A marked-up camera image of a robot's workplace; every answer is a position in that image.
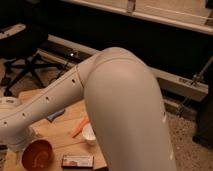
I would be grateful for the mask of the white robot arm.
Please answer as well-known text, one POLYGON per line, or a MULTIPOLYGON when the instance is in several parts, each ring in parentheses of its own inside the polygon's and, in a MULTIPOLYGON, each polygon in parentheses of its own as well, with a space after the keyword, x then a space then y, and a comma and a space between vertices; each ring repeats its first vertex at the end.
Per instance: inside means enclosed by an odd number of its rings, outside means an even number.
POLYGON ((0 107, 0 141, 23 149, 32 139, 31 124, 80 100, 109 171, 177 171, 156 77, 119 47, 75 65, 27 102, 0 107))

